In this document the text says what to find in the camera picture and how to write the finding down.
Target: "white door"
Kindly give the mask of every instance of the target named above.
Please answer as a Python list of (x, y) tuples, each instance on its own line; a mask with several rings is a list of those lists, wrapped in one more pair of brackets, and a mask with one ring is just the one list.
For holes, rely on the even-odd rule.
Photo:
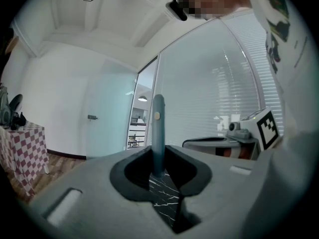
[[(91, 81), (86, 97), (84, 148), (87, 158), (102, 157), (126, 149), (129, 119), (137, 72), (106, 60)], [(88, 115), (98, 119), (88, 119)]]

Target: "table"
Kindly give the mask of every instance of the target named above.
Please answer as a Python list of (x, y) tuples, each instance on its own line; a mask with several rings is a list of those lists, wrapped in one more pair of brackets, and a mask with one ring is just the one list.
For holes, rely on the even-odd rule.
[(29, 121), (17, 130), (0, 126), (0, 164), (14, 172), (27, 195), (35, 195), (31, 183), (42, 168), (49, 173), (48, 162), (44, 127)]

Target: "wall baseboard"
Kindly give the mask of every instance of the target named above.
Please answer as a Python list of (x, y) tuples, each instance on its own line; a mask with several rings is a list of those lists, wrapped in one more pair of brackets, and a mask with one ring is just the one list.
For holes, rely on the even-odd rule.
[(86, 160), (86, 156), (67, 154), (67, 153), (63, 153), (63, 152), (59, 152), (59, 151), (55, 151), (55, 150), (51, 150), (51, 149), (48, 149), (47, 151), (48, 151), (48, 153), (50, 153), (52, 155), (56, 155), (56, 156), (60, 156), (60, 157)]

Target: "black marble pattern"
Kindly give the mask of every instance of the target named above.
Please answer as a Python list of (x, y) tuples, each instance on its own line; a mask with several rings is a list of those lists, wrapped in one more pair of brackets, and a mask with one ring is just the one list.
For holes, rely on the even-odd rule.
[(173, 227), (178, 200), (179, 191), (174, 185), (167, 171), (162, 178), (150, 175), (150, 192), (157, 196), (157, 202), (153, 205), (157, 213), (171, 227)]

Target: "person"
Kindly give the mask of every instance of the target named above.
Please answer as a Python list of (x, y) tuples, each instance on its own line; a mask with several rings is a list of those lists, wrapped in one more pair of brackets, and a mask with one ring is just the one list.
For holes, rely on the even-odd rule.
[[(319, 129), (316, 99), (319, 56), (316, 43), (290, 0), (177, 0), (183, 11), (206, 20), (251, 7), (267, 33), (266, 50), (284, 112), (284, 138)], [(301, 107), (309, 107), (305, 115)]]

